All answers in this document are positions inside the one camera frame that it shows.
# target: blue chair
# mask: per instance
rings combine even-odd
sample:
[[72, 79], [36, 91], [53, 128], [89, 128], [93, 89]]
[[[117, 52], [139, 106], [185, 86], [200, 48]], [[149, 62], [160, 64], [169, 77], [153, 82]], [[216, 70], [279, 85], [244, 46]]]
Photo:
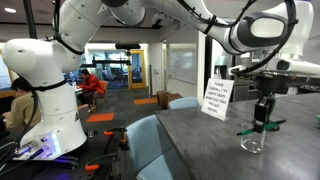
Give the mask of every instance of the blue chair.
[[168, 103], [169, 109], [181, 109], [181, 108], [190, 108], [190, 107], [199, 107], [199, 101], [196, 97], [183, 97], [175, 99]]
[[155, 115], [142, 118], [127, 128], [133, 169], [140, 180], [188, 180], [171, 140]]

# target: person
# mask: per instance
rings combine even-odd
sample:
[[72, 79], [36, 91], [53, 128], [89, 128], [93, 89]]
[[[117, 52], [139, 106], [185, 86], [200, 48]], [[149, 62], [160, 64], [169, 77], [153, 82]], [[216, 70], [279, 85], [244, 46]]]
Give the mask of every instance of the person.
[[104, 94], [98, 78], [89, 73], [87, 69], [80, 71], [83, 82], [78, 88], [82, 88], [82, 93], [78, 95], [81, 104], [88, 104], [88, 113], [95, 112], [97, 103], [93, 100], [94, 93]]
[[[15, 91], [16, 98], [11, 103], [11, 111], [2, 114], [7, 128], [25, 127], [30, 121], [34, 106], [31, 88], [29, 83], [20, 77], [12, 82], [11, 89]], [[30, 126], [35, 126], [40, 120], [41, 113], [38, 107]]]

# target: white robotic arm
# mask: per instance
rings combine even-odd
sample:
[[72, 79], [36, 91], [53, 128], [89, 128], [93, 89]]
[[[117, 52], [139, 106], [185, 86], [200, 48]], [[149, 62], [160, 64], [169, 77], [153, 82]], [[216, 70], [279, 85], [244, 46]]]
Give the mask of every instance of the white robotic arm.
[[[307, 2], [296, 3], [298, 7], [312, 9]], [[227, 28], [227, 23], [211, 14], [202, 0], [66, 0], [60, 10], [61, 22], [55, 21], [59, 24], [56, 40], [10, 40], [3, 49], [4, 62], [34, 87], [54, 86], [63, 82], [62, 72], [80, 66], [80, 55], [84, 46], [106, 18], [115, 17], [123, 24], [136, 26], [145, 16], [145, 7], [157, 8], [185, 21], [217, 40], [231, 54], [274, 48], [287, 33], [288, 22], [286, 14], [283, 13], [284, 5], [248, 16], [248, 19], [240, 21], [233, 28]], [[313, 16], [313, 11], [310, 10], [308, 15]], [[295, 36], [304, 41], [295, 41], [296, 39], [292, 38], [291, 42], [296, 48], [291, 49], [288, 44], [284, 51], [286, 54], [302, 55], [302, 47], [309, 35], [312, 19], [311, 23], [300, 23], [304, 27], [302, 32], [305, 35], [300, 37], [299, 32]], [[52, 160], [81, 146], [86, 136], [77, 116], [73, 88], [63, 84], [37, 93], [43, 120], [21, 141], [22, 145], [32, 141], [36, 148], [19, 159], [28, 159], [30, 154], [43, 146], [49, 149], [35, 159]]]

